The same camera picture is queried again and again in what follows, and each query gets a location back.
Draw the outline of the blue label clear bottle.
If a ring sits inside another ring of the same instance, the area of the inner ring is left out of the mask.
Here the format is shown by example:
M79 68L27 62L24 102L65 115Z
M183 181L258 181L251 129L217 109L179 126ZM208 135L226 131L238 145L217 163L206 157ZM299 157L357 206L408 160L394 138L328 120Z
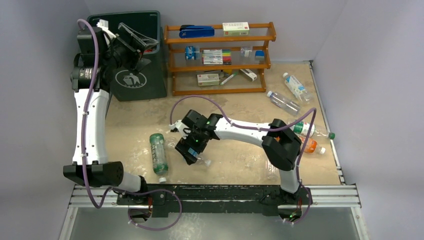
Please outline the blue label clear bottle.
M165 146L168 147L169 149L175 149L175 147L177 146L177 143L179 142L179 140L177 140L175 137L169 137L165 140ZM196 158L196 161L194 162L194 164L197 165L204 165L206 167L209 167L212 163L212 161L210 159L206 159L203 155L201 155L200 153L197 153L194 150L189 150L189 153Z

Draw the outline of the green tinted bottle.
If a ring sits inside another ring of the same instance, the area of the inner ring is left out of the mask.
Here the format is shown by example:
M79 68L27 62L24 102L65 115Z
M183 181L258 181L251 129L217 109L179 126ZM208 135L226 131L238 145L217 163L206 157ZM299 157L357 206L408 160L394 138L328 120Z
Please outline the green tinted bottle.
M149 143L153 172L158 176L159 183L164 184L167 182L169 171L164 136L161 133L154 133L149 137Z

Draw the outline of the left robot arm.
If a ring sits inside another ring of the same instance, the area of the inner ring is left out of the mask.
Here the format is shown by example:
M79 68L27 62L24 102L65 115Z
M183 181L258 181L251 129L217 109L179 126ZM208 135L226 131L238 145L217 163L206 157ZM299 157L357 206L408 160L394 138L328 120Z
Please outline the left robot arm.
M128 173L119 161L109 161L106 150L105 124L111 82L118 69L139 73L150 60L143 58L146 50L158 41L141 34L124 23L118 32L98 22L82 28L77 34L80 53L70 74L77 108L77 136L72 163L63 167L63 175L81 186L112 187L130 192L138 205L149 199L146 180Z

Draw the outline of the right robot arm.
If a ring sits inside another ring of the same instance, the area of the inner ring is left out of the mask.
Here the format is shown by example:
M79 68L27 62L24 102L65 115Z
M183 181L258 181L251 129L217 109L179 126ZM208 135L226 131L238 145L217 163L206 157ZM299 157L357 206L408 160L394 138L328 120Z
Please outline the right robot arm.
M284 121L275 118L271 123L254 123L227 119L217 113L206 117L190 110L182 119L170 123L169 129L180 133L175 149L188 165L200 159L210 140L234 140L262 148L279 171L282 200L292 204L300 198L297 164L302 141Z

